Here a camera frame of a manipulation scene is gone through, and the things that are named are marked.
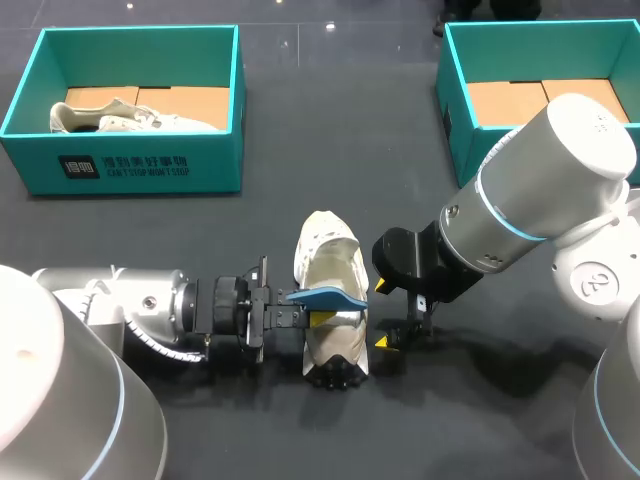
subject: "teal box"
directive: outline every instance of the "teal box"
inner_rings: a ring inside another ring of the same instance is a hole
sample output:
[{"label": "teal box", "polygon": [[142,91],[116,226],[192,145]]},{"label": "teal box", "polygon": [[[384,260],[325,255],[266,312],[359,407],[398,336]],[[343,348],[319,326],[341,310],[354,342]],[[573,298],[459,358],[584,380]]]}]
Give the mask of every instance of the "teal box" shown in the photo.
[{"label": "teal box", "polygon": [[[635,20],[452,23],[436,94],[458,184],[513,126],[480,126],[467,83],[608,78],[640,148],[640,27]],[[640,184],[640,168],[631,174]]]},{"label": "teal box", "polygon": [[[49,133],[67,88],[130,85],[228,87],[227,130]],[[244,105],[237,26],[47,28],[0,140],[34,195],[237,192]]]}]

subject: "yellow part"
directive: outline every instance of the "yellow part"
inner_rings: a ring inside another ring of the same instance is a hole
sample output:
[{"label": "yellow part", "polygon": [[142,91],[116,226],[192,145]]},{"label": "yellow part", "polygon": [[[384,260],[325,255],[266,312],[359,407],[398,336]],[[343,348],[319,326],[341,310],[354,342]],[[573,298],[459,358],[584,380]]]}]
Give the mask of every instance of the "yellow part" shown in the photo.
[{"label": "yellow part", "polygon": [[378,343],[376,343],[376,347],[378,347],[378,348],[387,348],[388,347],[387,336],[386,335],[384,337],[382,337],[380,340],[378,340]]},{"label": "yellow part", "polygon": [[378,280],[378,285],[376,285],[376,292],[382,285],[384,285],[384,278],[381,278],[380,280]]},{"label": "yellow part", "polygon": [[387,340],[387,336],[386,335],[384,337],[382,337],[380,340],[378,340],[378,343],[376,343],[376,347],[384,348],[385,350],[389,350],[389,351],[392,351],[392,352],[399,352],[399,350],[397,348],[389,347],[389,341]]},{"label": "yellow part", "polygon": [[335,316],[338,312],[311,312],[311,318],[309,319],[309,325],[311,328],[318,327],[324,322]]}]

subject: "person's foot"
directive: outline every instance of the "person's foot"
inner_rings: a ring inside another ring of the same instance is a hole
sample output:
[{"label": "person's foot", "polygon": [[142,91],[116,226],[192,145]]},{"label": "person's foot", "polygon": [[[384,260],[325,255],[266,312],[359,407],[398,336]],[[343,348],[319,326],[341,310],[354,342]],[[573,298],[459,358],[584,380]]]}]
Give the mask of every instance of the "person's foot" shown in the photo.
[{"label": "person's foot", "polygon": [[469,20],[470,15],[450,12],[448,10],[443,10],[438,14],[436,18],[436,23],[433,26],[433,34],[436,37],[441,37],[444,35],[444,25],[449,22],[464,22]]}]

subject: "screw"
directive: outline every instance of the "screw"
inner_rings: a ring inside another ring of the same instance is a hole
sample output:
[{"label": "screw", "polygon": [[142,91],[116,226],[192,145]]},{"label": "screw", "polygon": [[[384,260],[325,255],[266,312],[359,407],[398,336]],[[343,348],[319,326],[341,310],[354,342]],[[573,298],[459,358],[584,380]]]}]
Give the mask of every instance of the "screw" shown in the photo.
[{"label": "screw", "polygon": [[146,297],[144,300],[142,300],[142,306],[147,310],[153,310],[154,308],[156,308],[157,304],[158,301],[155,299],[155,297]]}]

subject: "shoe upper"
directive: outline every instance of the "shoe upper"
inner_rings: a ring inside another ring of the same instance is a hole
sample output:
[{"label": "shoe upper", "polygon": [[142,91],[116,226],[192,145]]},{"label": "shoe upper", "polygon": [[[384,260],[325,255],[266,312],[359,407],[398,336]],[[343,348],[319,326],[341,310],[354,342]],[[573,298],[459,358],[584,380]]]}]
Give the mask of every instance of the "shoe upper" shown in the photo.
[{"label": "shoe upper", "polygon": [[[332,212],[314,212],[302,226],[294,259],[294,278],[301,288],[331,286],[358,300],[367,299],[369,279],[360,244],[346,223]],[[358,364],[365,352],[367,311],[335,312],[306,332],[303,373],[332,357]],[[361,366],[368,372],[366,361]]]},{"label": "shoe upper", "polygon": [[49,124],[53,133],[69,133],[79,128],[95,128],[98,132],[135,131],[216,131],[208,123],[163,115],[155,110],[128,104],[119,98],[102,108],[72,108],[66,103],[56,103],[51,108]]}]

